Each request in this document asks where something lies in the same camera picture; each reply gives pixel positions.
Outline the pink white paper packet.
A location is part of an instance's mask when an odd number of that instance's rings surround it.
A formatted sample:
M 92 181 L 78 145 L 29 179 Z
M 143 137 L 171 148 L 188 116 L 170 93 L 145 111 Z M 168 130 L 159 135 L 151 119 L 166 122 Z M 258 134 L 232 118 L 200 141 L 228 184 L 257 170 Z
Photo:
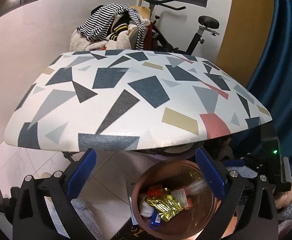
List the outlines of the pink white paper packet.
M 181 204 L 183 209 L 187 210 L 193 207 L 192 200 L 187 197 L 185 189 L 172 191 L 171 195 Z

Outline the gold foil wrapper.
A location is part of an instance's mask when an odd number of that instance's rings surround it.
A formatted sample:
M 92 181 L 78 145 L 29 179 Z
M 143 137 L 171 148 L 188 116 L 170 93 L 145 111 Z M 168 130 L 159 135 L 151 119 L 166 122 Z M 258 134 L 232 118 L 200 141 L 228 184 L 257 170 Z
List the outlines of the gold foil wrapper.
M 185 189 L 187 197 L 192 200 L 192 204 L 194 206 L 195 201 L 193 200 L 193 197 L 200 194 L 207 186 L 203 175 L 200 172 L 196 171 L 186 172 L 180 175 L 163 179 L 152 186 L 155 185 L 161 185 L 164 189 L 164 192 L 160 196 L 156 197 L 147 196 L 146 201 L 149 205 L 153 206 L 154 209 L 158 211 L 161 220 L 165 222 L 170 221 L 181 211 L 186 210 L 183 209 L 181 204 L 171 195 L 172 191 Z

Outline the red snack wrapper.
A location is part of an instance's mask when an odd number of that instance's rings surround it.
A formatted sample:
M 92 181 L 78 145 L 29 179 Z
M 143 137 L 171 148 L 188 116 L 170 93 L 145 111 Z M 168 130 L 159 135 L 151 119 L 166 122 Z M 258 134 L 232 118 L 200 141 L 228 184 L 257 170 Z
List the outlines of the red snack wrapper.
M 149 187 L 149 189 L 146 192 L 146 195 L 148 197 L 156 197 L 160 196 L 164 192 L 164 189 L 161 185 L 155 185 L 152 187 Z

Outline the crumpled white tissue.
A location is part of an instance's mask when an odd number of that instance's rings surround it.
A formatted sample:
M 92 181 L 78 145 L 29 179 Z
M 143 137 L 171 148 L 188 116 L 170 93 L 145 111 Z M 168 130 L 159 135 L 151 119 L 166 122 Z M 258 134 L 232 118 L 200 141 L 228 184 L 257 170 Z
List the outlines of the crumpled white tissue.
M 154 207 L 147 203 L 146 201 L 147 195 L 145 193 L 141 194 L 139 197 L 140 197 L 138 205 L 139 213 L 144 218 L 150 218 L 154 212 Z

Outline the geometric patterned ironing board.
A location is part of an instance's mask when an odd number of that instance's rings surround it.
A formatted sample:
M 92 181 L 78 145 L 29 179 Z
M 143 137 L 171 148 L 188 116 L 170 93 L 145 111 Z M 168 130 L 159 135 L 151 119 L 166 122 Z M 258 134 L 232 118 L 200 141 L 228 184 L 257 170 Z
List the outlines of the geometric patterned ironing board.
M 46 151 L 136 151 L 223 137 L 271 120 L 246 88 L 204 58 L 75 51 L 58 56 L 35 80 L 4 141 Z

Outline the blue curtain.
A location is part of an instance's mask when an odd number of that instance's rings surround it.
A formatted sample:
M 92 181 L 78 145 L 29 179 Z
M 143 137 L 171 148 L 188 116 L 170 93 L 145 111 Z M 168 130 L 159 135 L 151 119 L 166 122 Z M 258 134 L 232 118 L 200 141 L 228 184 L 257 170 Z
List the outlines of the blue curtain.
M 292 163 L 292 0 L 274 0 L 269 36 L 247 88 L 270 111 Z

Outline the cream fluffy blanket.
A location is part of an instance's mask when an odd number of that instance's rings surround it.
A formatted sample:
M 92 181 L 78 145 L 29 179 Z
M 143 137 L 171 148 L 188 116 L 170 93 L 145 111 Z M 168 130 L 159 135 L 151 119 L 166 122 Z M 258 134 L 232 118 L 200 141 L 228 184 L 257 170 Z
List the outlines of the cream fluffy blanket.
M 73 32 L 70 40 L 69 51 L 93 51 L 93 50 L 116 50 L 116 49 L 135 49 L 138 38 L 138 27 L 130 21 L 128 29 L 121 31 L 117 40 L 111 40 L 109 35 L 103 41 L 90 42 L 86 37 L 81 36 L 77 30 Z

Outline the striped black white garment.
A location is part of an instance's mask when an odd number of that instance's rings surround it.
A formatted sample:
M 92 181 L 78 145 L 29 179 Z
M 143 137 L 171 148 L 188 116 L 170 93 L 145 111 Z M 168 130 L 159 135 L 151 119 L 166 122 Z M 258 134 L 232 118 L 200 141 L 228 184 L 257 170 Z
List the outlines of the striped black white garment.
M 110 34 L 115 17 L 120 14 L 128 15 L 128 22 L 132 21 L 138 29 L 136 49 L 143 50 L 143 40 L 146 26 L 136 8 L 127 4 L 110 3 L 98 8 L 83 25 L 77 27 L 77 32 L 90 42 L 103 41 Z

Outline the black exercise bike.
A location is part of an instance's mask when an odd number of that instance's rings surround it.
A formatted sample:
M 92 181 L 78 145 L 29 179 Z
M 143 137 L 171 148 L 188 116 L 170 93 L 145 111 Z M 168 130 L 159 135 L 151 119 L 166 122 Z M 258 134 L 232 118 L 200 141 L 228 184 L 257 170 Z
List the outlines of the black exercise bike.
M 198 44 L 203 44 L 203 34 L 219 36 L 220 23 L 217 19 L 202 15 L 196 24 L 189 25 L 186 7 L 171 5 L 174 0 L 138 0 L 138 5 L 150 11 L 152 27 L 151 48 L 161 53 L 192 55 Z

